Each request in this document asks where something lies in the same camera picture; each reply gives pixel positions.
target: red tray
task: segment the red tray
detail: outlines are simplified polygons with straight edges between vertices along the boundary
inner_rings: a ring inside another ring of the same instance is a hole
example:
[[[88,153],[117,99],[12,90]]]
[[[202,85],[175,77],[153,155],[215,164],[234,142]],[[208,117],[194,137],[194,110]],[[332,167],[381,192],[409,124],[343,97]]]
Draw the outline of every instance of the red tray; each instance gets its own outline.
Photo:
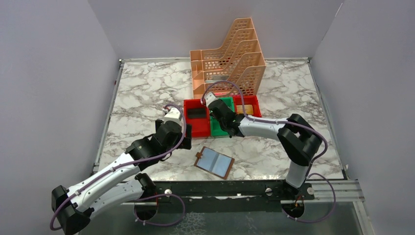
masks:
[[[204,109],[206,116],[203,118],[189,118],[190,109]],[[192,138],[210,136],[210,116],[209,109],[200,103],[200,99],[184,100],[184,117],[187,124],[192,125]]]
[[[252,105],[252,108],[254,109],[254,117],[261,118],[261,111],[259,110],[259,104],[258,104],[258,98],[256,98],[256,95],[246,95],[244,96],[244,103],[245,105],[250,104]],[[233,96],[233,104],[235,106],[235,112],[237,112],[237,105],[242,105],[241,96],[236,95]]]

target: orange desk organizer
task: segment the orange desk organizer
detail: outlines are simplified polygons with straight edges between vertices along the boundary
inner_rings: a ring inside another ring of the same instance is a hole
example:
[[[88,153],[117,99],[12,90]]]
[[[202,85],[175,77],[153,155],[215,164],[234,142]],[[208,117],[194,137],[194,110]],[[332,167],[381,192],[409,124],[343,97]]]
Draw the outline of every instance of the orange desk organizer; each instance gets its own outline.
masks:
[[[199,99],[207,87],[219,80],[235,83],[243,95],[256,95],[265,71],[265,60],[251,18],[236,19],[218,49],[190,51],[193,98]],[[237,94],[227,83],[211,88],[218,97]]]

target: green tray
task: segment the green tray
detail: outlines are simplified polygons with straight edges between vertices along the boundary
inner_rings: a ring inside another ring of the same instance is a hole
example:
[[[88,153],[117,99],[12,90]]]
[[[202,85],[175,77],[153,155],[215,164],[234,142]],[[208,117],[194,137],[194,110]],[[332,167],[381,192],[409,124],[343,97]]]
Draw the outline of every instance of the green tray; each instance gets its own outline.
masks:
[[[219,98],[224,101],[224,103],[235,112],[235,106],[233,105],[233,98],[232,97],[224,97]],[[210,117],[210,135],[211,136],[228,136],[229,134],[226,131],[222,131],[220,129],[219,122],[214,119],[212,116]]]

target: glass panel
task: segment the glass panel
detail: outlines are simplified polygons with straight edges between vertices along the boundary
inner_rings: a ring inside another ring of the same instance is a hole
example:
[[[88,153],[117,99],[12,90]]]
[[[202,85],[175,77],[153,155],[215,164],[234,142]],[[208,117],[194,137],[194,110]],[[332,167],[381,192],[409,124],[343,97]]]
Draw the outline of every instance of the glass panel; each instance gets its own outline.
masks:
[[[330,210],[330,203],[308,203],[302,219],[315,219]],[[169,223],[178,214],[158,214],[152,222]],[[361,235],[353,203],[338,203],[333,215],[316,224],[292,221],[283,213],[188,213],[172,227],[136,223],[132,205],[120,205],[97,216],[80,235]]]

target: black metal bar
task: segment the black metal bar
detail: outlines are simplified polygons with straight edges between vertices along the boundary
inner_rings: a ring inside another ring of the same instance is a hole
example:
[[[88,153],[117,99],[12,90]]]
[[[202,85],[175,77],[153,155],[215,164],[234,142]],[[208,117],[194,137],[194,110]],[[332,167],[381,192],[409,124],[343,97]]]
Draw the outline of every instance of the black metal bar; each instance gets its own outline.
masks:
[[[173,194],[180,196],[187,212],[280,212],[281,200],[295,200],[300,195],[304,196],[303,200],[314,199],[314,196],[307,192],[311,184],[303,184],[299,188],[299,193],[294,195],[287,190],[284,180],[155,181],[154,183],[157,194],[163,194],[169,189]],[[174,197],[161,197],[158,203],[160,213],[180,213],[183,209],[180,201]]]
[[[270,201],[266,197],[228,198],[204,197],[201,199],[182,198],[186,212],[281,212],[280,201]],[[182,204],[177,198],[159,201],[158,213],[181,213]]]

